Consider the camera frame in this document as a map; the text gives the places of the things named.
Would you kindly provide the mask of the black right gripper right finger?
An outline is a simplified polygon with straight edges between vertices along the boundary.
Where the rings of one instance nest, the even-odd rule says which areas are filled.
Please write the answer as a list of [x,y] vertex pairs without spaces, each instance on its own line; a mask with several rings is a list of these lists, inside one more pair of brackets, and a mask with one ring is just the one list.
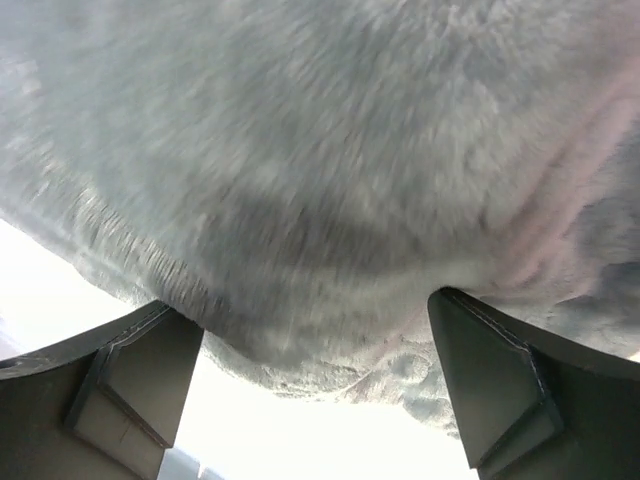
[[482,479],[636,480],[639,365],[458,290],[428,300],[469,466]]

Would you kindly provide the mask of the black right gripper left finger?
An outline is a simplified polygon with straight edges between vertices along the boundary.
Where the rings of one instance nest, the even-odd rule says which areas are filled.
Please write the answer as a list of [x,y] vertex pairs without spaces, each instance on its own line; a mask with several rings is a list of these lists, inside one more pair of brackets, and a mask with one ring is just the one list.
[[4,479],[154,479],[203,330],[154,301],[1,362]]

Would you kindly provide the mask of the white pillowcase with cream ruffle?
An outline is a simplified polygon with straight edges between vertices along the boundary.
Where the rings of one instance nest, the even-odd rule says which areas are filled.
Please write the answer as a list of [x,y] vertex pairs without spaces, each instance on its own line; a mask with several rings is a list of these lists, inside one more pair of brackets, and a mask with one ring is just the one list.
[[639,349],[639,5],[5,1],[1,216],[233,377],[455,435],[443,287]]

